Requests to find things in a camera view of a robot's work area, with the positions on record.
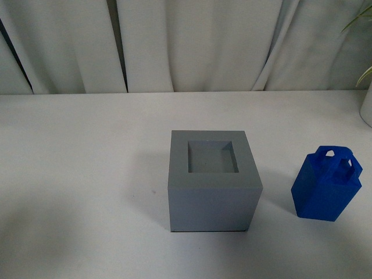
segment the blue handle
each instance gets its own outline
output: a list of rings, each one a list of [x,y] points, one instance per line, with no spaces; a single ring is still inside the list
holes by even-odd
[[[326,156],[333,151],[334,156]],[[338,180],[347,183],[358,179],[362,167],[353,156],[353,152],[343,146],[320,146],[315,152],[315,164],[319,168],[320,180]]]

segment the white tabletop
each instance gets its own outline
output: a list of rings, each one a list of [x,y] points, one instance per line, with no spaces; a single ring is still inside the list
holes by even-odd
[[[370,278],[365,91],[0,96],[0,278]],[[263,183],[248,232],[170,232],[171,130],[244,130]],[[308,153],[349,147],[361,190],[300,219]]]

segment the curtain fold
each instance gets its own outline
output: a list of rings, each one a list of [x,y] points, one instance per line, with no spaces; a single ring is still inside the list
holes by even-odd
[[[105,0],[0,0],[35,94],[125,92]]]
[[[368,3],[0,0],[0,19],[35,94],[348,90],[372,65],[371,23],[341,30]],[[0,94],[32,93],[0,51]]]
[[[0,94],[33,93],[1,34],[0,65]]]
[[[265,90],[349,90],[372,64],[371,23],[342,29],[366,6],[363,0],[299,1]],[[368,88],[366,79],[359,89]]]

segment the gray cube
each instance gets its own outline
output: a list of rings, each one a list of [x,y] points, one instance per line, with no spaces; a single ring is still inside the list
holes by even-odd
[[[261,192],[244,131],[172,131],[171,231],[245,231]]]

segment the blue plastic block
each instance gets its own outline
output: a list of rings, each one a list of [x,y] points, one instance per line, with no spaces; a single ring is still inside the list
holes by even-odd
[[[320,146],[308,154],[291,189],[297,216],[336,221],[358,190],[362,167],[342,146]]]

